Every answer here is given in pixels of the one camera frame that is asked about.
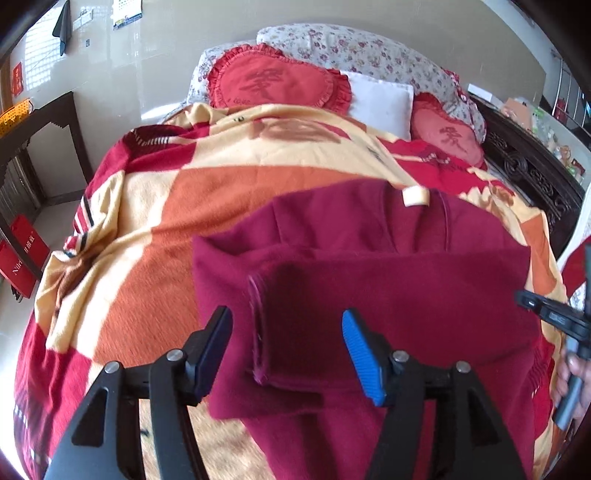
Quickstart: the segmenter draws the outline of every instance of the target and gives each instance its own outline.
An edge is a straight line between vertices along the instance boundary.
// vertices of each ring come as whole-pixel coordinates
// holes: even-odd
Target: hand
[[[556,380],[556,388],[552,392],[552,400],[554,405],[569,391],[569,377],[576,375],[583,379],[583,391],[579,403],[574,409],[573,418],[575,420],[582,419],[591,404],[591,360],[582,360],[574,353],[566,355],[566,351],[560,354],[560,362],[558,363],[558,379]]]

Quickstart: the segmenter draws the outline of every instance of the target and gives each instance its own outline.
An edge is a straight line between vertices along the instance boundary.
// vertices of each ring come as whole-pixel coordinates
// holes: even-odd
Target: silver bolt
[[[177,360],[180,360],[182,357],[183,357],[183,351],[178,348],[175,348],[166,354],[167,360],[169,360],[171,362],[176,362]]]
[[[396,350],[392,354],[392,358],[394,359],[395,362],[403,364],[405,362],[408,362],[410,355],[408,353],[406,353],[404,350]]]
[[[468,362],[460,360],[458,363],[456,363],[456,370],[461,374],[467,374],[470,370],[472,370],[472,367]]]
[[[109,362],[105,365],[105,373],[113,374],[119,369],[119,362]]]

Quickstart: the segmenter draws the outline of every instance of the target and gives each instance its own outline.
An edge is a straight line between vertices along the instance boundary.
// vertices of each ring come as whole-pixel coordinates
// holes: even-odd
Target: white pillow
[[[370,127],[410,140],[412,85],[385,82],[357,72],[341,74],[349,78],[353,93],[347,115]]]

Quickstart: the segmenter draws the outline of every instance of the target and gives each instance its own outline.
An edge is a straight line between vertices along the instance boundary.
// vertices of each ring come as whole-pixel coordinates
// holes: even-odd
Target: orange plastic basket
[[[6,110],[0,116],[0,137],[10,132],[11,129],[27,118],[32,111],[33,104],[28,98]]]

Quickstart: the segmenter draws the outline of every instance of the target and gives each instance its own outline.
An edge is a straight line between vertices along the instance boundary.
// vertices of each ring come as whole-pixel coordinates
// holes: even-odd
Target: folded maroon sweater
[[[234,313],[210,413],[242,419],[280,480],[363,478],[384,411],[363,396],[342,339],[354,306],[421,362],[469,361],[529,472],[532,395],[549,358],[536,348],[539,320],[513,303],[528,269],[528,248],[497,218],[436,191],[413,207],[379,180],[276,198],[194,239],[202,317],[218,304]],[[416,478],[432,422],[428,408]]]

